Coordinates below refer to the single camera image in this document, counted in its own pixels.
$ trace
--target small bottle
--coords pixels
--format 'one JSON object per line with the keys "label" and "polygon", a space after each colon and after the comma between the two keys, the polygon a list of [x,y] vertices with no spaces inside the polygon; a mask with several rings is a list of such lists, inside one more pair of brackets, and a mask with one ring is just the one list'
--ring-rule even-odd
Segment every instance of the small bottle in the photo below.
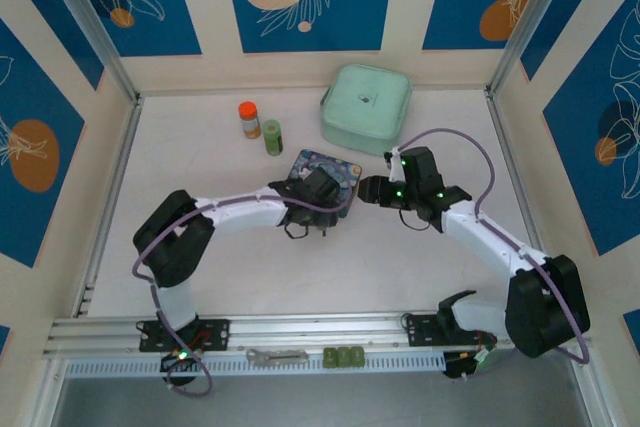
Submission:
{"label": "small bottle", "polygon": [[238,114],[242,121],[242,130],[247,139],[260,137],[260,121],[258,120],[258,109],[253,102],[242,102],[238,106]]}
{"label": "small bottle", "polygon": [[267,148],[267,154],[280,155],[282,153],[280,124],[273,119],[267,120],[262,124],[262,135],[264,137],[264,145]]}

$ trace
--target orange bottle cap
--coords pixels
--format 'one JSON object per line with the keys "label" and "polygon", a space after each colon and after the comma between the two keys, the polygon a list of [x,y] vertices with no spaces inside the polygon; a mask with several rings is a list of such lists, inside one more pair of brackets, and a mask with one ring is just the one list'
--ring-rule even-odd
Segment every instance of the orange bottle cap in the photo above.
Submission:
{"label": "orange bottle cap", "polygon": [[240,118],[250,120],[258,115],[258,108],[253,102],[243,102],[238,106],[238,113]]}

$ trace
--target green block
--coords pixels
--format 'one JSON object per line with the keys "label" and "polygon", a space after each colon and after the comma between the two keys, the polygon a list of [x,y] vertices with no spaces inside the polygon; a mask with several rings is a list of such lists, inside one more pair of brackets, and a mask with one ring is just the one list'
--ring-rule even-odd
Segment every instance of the green block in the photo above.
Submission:
{"label": "green block", "polygon": [[351,347],[351,367],[364,367],[364,349],[362,347]]}
{"label": "green block", "polygon": [[351,367],[351,349],[349,347],[338,347],[338,367]]}
{"label": "green block", "polygon": [[333,347],[327,347],[322,351],[322,367],[335,369],[338,367],[338,351]]}

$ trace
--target mint green box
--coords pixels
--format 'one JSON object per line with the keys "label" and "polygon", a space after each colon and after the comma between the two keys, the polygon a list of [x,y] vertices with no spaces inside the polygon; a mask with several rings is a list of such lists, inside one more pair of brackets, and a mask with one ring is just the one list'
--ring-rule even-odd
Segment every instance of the mint green box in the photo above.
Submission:
{"label": "mint green box", "polygon": [[373,155],[388,152],[398,143],[412,89],[406,75],[345,65],[320,102],[322,137]]}

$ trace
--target gray floor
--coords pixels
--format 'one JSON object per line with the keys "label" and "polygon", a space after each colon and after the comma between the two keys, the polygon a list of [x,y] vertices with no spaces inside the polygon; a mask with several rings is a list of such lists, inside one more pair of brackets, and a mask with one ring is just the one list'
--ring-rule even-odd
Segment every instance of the gray floor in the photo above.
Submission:
{"label": "gray floor", "polygon": [[158,379],[70,380],[60,427],[573,427],[589,425],[570,367],[514,356],[468,383],[440,373],[227,377],[184,399]]}

